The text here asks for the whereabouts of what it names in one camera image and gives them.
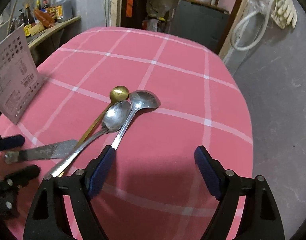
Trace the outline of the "dark sauce bottle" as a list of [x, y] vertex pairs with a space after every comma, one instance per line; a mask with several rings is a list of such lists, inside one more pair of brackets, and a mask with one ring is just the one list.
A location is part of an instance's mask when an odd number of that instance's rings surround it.
[[31, 14], [30, 5], [25, 4], [25, 18], [24, 18], [24, 32], [26, 37], [31, 36], [31, 28], [36, 25], [35, 20]]

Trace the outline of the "steel knife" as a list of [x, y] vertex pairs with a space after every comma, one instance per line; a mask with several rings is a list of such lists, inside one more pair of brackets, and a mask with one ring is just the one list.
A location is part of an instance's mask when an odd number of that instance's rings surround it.
[[11, 165], [24, 161], [62, 159], [71, 152], [77, 142], [77, 140], [71, 139], [28, 150], [7, 151], [4, 154], [4, 161]]

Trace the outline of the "steel teaspoon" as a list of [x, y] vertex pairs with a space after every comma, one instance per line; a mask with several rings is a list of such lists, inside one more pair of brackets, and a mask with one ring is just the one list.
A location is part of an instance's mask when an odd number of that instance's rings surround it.
[[64, 172], [75, 158], [81, 154], [81, 152], [93, 141], [98, 139], [104, 134], [114, 133], [121, 129], [124, 125], [127, 117], [131, 112], [131, 103], [128, 101], [119, 101], [111, 106], [105, 113], [102, 122], [101, 129], [99, 132], [94, 133], [88, 139], [86, 139], [81, 145], [79, 145], [75, 150], [72, 150], [64, 159], [58, 162], [53, 168], [51, 168], [44, 176], [45, 180], [50, 180], [52, 177], [58, 177], [62, 172]]

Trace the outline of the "large steel spoon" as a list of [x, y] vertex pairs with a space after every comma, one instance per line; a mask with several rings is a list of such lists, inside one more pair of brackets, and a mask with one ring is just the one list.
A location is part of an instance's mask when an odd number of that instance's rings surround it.
[[131, 112], [111, 144], [111, 147], [115, 150], [118, 148], [124, 134], [126, 133], [126, 130], [128, 129], [128, 126], [132, 122], [132, 119], [139, 111], [157, 109], [161, 105], [159, 98], [148, 90], [136, 90], [130, 94], [129, 98], [131, 103]]

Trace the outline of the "cream rubber gloves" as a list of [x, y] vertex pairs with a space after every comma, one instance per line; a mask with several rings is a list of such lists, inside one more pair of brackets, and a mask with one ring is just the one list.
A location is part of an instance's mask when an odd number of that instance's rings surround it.
[[293, 29], [297, 24], [297, 12], [293, 0], [259, 0], [260, 12], [269, 16], [281, 29], [291, 26]]

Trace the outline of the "gold small spoon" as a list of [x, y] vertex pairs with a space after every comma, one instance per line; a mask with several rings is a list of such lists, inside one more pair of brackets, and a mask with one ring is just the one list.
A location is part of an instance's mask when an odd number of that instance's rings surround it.
[[124, 103], [125, 105], [129, 105], [129, 103], [126, 102], [128, 98], [129, 90], [125, 86], [114, 87], [110, 92], [111, 103], [105, 108], [103, 113], [97, 117], [69, 155], [54, 166], [54, 169], [50, 171], [50, 175], [54, 178], [61, 177], [65, 173], [65, 170], [73, 163], [75, 158], [81, 154], [88, 145], [104, 134], [114, 133], [121, 129], [130, 111], [130, 106], [127, 106], [126, 110], [123, 109]]

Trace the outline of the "large soy sauce jug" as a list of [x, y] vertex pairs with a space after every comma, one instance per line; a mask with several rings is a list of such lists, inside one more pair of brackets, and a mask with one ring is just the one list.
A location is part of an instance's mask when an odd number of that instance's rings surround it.
[[70, 20], [73, 17], [71, 0], [56, 0], [55, 12], [59, 23]]

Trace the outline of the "white perforated utensil holder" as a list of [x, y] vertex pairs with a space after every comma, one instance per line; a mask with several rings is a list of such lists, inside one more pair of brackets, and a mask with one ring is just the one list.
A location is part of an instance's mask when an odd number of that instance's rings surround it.
[[16, 125], [42, 84], [19, 27], [0, 42], [0, 112]]

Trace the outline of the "dark grey cabinet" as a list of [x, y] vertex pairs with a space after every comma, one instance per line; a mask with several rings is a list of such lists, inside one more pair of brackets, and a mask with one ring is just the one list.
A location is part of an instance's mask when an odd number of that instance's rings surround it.
[[229, 20], [226, 12], [179, 0], [171, 9], [166, 32], [215, 51]]

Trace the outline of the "pink checkered tablecloth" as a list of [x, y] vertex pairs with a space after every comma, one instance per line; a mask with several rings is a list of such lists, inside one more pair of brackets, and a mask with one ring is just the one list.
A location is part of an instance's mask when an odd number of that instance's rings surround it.
[[39, 67], [43, 87], [17, 125], [24, 148], [80, 139], [109, 104], [113, 87], [160, 99], [133, 119], [92, 206], [109, 239], [200, 239], [217, 207], [195, 164], [203, 145], [226, 169], [251, 177], [253, 136], [244, 97], [221, 59], [179, 37], [92, 28]]

